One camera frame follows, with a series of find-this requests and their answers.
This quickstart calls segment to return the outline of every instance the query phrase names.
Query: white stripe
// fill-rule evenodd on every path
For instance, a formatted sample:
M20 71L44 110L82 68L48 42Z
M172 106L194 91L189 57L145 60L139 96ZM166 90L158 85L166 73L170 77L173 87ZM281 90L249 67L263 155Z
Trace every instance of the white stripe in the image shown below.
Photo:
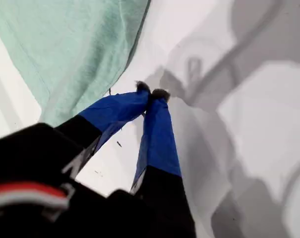
M0 194L0 206L12 205L15 203L34 203L61 209L67 209L69 205L67 198L60 198L36 191L8 191Z

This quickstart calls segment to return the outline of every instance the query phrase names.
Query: green fabric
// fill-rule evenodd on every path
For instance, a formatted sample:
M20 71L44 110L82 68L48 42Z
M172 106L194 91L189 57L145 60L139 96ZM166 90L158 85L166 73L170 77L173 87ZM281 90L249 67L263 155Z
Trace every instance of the green fabric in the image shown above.
M0 37L56 126L118 80L148 0L0 0Z

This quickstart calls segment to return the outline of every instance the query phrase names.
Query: white table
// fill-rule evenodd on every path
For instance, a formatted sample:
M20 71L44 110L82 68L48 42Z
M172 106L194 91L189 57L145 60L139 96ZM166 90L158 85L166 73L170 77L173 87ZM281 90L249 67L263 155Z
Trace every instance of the white table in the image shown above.
M300 0L152 0L134 58L111 91L134 91L136 80L172 93L199 237L300 238ZM40 114L23 83L0 49L10 98L0 98L0 135ZM142 120L114 135L77 180L104 195L129 190Z

